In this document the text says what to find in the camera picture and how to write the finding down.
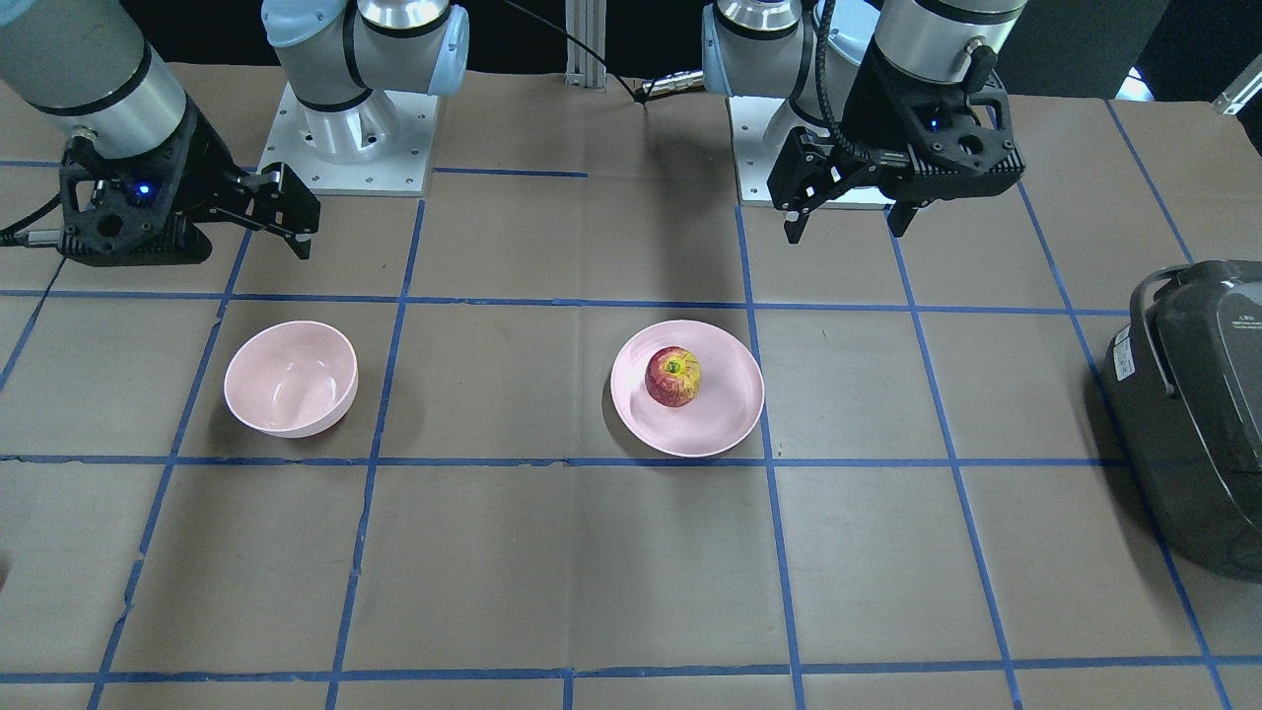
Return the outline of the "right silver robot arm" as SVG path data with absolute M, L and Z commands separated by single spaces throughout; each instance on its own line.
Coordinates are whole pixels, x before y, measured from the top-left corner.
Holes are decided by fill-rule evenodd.
M 469 18 L 451 1 L 265 1 L 266 39 L 308 156 L 356 165 L 400 148 L 391 93 L 454 95 Z M 59 190 L 3 230 L 111 269 L 203 262 L 204 222 L 278 235 L 310 256 L 321 206 L 285 161 L 247 172 L 117 1 L 5 1 L 3 81 L 64 137 Z

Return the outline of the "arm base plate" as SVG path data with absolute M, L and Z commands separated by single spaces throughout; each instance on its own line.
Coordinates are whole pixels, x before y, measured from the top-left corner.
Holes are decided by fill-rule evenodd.
M 789 131 L 817 127 L 798 119 L 787 101 L 757 96 L 729 97 L 729 125 L 740 206 L 772 206 L 767 182 Z
M 309 108 L 284 87 L 264 166 L 284 163 L 316 195 L 423 197 L 438 96 L 375 91 L 341 111 Z

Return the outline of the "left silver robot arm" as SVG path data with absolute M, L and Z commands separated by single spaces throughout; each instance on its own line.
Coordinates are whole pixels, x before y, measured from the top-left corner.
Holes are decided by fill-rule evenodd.
M 1026 165 L 998 53 L 1022 1 L 714 1 L 703 13 L 705 90 L 784 100 L 798 117 L 769 172 L 790 243 L 859 188 L 906 233 L 936 201 L 1005 193 Z

